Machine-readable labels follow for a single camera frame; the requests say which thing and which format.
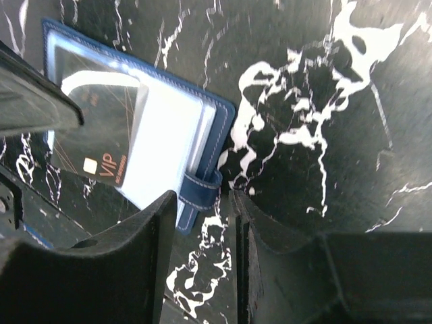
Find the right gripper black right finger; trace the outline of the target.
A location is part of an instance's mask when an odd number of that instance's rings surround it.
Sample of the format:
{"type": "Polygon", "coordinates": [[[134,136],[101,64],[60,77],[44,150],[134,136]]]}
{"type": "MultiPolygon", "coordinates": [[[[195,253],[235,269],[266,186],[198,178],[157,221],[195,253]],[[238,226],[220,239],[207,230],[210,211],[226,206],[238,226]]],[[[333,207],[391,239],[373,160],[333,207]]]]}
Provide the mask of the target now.
{"type": "Polygon", "coordinates": [[[239,323],[430,323],[431,234],[307,236],[229,194],[239,323]]]}

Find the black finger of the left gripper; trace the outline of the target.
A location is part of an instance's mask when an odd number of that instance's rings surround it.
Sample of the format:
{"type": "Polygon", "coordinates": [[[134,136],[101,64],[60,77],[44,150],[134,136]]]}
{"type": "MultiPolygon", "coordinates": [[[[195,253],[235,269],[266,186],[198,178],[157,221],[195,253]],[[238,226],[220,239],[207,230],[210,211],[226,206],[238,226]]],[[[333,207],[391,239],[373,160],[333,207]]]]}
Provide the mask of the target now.
{"type": "Polygon", "coordinates": [[[77,104],[1,43],[1,135],[83,125],[84,117],[77,104]]]}

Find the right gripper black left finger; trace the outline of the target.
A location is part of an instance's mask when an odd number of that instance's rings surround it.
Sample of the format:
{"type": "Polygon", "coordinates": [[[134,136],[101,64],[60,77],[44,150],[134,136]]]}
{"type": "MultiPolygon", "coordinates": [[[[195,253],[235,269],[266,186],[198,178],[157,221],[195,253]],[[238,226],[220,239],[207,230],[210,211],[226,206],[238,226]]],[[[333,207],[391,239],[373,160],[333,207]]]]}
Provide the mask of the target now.
{"type": "Polygon", "coordinates": [[[1,241],[2,323],[158,323],[177,216],[167,191],[69,249],[1,241]]]}

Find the blue card holder wallet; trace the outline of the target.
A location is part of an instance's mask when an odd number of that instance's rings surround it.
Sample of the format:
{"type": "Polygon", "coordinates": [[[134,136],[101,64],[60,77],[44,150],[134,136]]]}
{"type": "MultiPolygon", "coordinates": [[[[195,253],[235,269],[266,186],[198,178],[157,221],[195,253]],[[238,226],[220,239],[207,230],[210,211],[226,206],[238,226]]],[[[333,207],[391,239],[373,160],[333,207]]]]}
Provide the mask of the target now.
{"type": "Polygon", "coordinates": [[[58,21],[44,19],[42,27],[45,74],[66,96],[70,86],[137,85],[126,173],[115,188],[139,209],[173,190],[177,230],[189,234],[197,215],[211,210],[219,195],[217,162],[234,106],[58,21]]]}

